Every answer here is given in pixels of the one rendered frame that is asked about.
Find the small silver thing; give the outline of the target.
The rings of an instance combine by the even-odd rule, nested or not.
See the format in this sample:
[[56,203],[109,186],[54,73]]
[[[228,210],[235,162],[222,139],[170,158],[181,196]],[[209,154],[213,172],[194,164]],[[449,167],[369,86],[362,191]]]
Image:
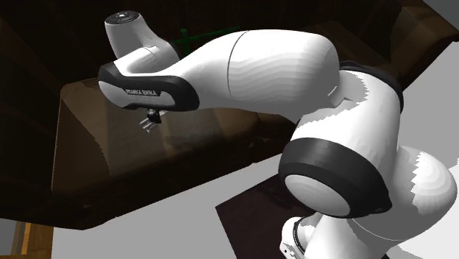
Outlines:
[[[160,118],[167,113],[166,111],[159,111],[159,112],[160,112]],[[156,125],[158,124],[154,124],[150,122],[147,117],[139,123],[139,126],[142,127],[142,129],[147,132],[151,132],[152,128]]]

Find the dark robot stand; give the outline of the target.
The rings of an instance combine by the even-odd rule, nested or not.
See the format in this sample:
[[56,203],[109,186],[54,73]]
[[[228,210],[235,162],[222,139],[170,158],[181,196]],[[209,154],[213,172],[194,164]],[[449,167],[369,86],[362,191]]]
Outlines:
[[314,211],[298,202],[277,175],[216,206],[237,259],[285,259],[280,251],[284,223]]

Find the thin green frame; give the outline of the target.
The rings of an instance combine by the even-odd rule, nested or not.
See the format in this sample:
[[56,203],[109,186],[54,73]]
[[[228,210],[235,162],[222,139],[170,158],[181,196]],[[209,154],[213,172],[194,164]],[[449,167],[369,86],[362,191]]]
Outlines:
[[230,28],[218,30],[218,31],[207,32],[207,33],[200,34],[200,35],[190,36],[188,34],[188,30],[183,28],[183,29],[180,30],[181,38],[178,39],[178,40],[173,40],[171,43],[173,43],[173,44],[186,44],[186,43],[190,43],[190,42],[195,41],[195,40],[200,40],[201,38],[222,36],[222,35],[226,35],[226,34],[229,34],[229,33],[232,33],[232,32],[237,32],[239,29],[240,29],[239,26],[235,26],[235,27],[230,27]]

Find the wooden furniture piece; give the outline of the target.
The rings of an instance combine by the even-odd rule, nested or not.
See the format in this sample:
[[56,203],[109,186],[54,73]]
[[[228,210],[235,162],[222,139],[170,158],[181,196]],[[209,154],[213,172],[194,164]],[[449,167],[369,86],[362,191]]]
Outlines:
[[9,255],[0,259],[51,259],[54,228],[17,221]]

